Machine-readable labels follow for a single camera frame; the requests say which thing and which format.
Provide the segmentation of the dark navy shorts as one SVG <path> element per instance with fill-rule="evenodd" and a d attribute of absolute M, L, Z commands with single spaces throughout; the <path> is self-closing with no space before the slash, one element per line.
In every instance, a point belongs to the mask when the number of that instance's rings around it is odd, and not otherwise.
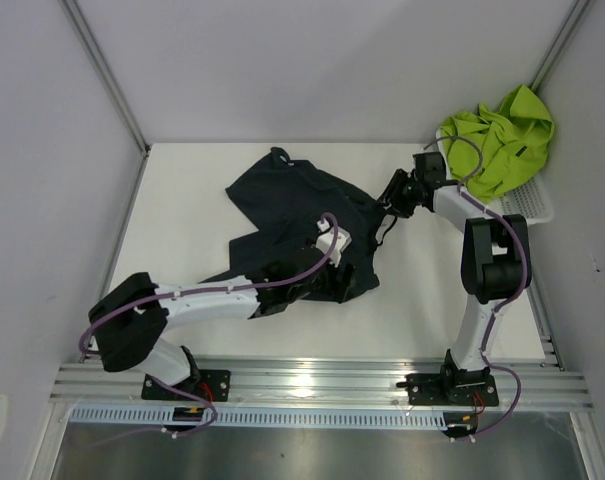
<path fill-rule="evenodd" d="M 346 299 L 357 298 L 380 285 L 373 258 L 379 246 L 376 236 L 386 214 L 358 187 L 273 147 L 228 186 L 226 194 L 257 231 L 229 241 L 229 270 L 221 275 L 223 278 L 289 259 L 315 241 L 317 222 L 328 212 L 351 236 L 338 270 L 342 275 L 343 267 L 354 267 L 353 286 Z"/>

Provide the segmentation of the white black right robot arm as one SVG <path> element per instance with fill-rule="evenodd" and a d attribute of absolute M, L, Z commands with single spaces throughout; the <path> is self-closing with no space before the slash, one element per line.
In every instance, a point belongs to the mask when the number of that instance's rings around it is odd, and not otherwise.
<path fill-rule="evenodd" d="M 469 406 L 477 398 L 498 403 L 489 361 L 499 320 L 531 282 L 526 219 L 500 215 L 448 178 L 438 152 L 418 153 L 414 169 L 398 169 L 378 199 L 396 218 L 424 207 L 463 235 L 461 282 L 468 295 L 460 331 L 436 373 L 414 373 L 398 383 L 412 405 Z"/>

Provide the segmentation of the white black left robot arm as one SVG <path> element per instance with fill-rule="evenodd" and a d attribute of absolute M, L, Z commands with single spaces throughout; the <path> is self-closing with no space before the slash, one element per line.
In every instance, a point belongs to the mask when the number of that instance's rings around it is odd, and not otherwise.
<path fill-rule="evenodd" d="M 192 287 L 161 285 L 149 273 L 129 276 L 88 313 L 82 347 L 93 338 L 105 371 L 137 369 L 159 380 L 179 400 L 191 398 L 201 377 L 186 346 L 164 333 L 203 321 L 252 320 L 284 312 L 314 294 L 345 300 L 354 266 L 346 260 L 344 234 L 305 245 L 291 257 L 230 279 Z"/>

